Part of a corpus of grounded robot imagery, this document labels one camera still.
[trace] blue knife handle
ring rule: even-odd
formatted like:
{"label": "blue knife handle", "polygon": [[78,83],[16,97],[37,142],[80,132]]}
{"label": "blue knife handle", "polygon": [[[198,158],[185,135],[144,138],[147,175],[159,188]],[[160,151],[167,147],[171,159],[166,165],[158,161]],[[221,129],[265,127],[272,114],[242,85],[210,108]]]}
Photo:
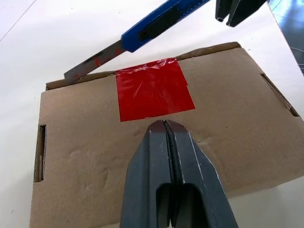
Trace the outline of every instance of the blue knife handle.
{"label": "blue knife handle", "polygon": [[136,51],[208,1],[168,0],[122,35],[123,48]]}

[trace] tiled floor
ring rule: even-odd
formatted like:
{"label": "tiled floor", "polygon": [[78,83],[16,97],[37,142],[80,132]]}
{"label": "tiled floor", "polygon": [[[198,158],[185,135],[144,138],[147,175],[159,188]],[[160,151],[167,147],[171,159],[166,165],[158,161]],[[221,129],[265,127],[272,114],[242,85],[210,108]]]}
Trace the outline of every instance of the tiled floor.
{"label": "tiled floor", "polygon": [[269,6],[304,73],[304,0],[270,0]]}

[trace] cardboard box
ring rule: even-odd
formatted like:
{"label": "cardboard box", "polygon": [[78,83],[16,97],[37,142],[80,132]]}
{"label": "cardboard box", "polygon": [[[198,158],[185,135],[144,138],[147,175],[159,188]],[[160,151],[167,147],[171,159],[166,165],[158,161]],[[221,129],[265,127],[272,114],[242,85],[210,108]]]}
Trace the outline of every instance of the cardboard box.
{"label": "cardboard box", "polygon": [[117,227],[126,169],[149,124],[184,125],[229,197],[304,175],[304,123],[238,43],[176,57],[195,109],[120,122],[114,72],[41,95],[31,228]]}

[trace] red tape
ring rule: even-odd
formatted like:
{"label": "red tape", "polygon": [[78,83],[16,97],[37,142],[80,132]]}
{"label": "red tape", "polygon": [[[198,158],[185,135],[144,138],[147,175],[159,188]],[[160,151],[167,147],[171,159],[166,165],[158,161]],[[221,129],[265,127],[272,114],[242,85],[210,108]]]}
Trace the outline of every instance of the red tape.
{"label": "red tape", "polygon": [[195,109],[175,58],[117,70],[115,74],[121,122]]}

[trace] box cutter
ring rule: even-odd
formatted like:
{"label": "box cutter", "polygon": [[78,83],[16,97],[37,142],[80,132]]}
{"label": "box cutter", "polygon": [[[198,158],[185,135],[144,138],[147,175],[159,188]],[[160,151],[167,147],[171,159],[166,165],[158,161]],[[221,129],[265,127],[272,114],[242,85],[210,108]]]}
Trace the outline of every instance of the box cutter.
{"label": "box cutter", "polygon": [[136,51],[208,1],[168,0],[126,31],[119,41],[64,73],[66,82],[75,82],[125,51]]}

